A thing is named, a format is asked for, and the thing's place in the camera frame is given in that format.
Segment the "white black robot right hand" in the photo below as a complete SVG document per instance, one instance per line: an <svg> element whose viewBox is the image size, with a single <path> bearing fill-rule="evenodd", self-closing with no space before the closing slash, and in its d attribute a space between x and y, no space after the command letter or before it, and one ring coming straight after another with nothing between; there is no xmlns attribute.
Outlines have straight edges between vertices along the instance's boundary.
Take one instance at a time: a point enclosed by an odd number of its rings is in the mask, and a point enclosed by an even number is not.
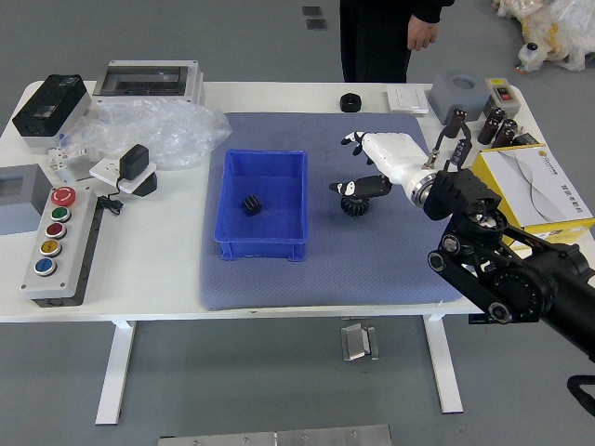
<svg viewBox="0 0 595 446"><path fill-rule="evenodd" d="M330 190L347 199L362 200L387 195L393 185L400 185L412 204L423 206L436 170L424 167L428 155L410 135L356 131L345 136L341 143L356 143L353 154L363 151L368 158L367 163L373 164L380 174L331 183Z"/></svg>

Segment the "person's left hand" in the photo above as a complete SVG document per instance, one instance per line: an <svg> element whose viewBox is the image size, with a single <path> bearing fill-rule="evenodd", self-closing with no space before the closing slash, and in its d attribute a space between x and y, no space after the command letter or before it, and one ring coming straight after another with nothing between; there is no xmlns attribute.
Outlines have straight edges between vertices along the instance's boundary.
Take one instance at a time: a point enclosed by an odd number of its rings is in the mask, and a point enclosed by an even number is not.
<svg viewBox="0 0 595 446"><path fill-rule="evenodd" d="M411 51L428 48L436 41L439 30L439 23L426 22L412 15L408 22L407 48Z"/></svg>

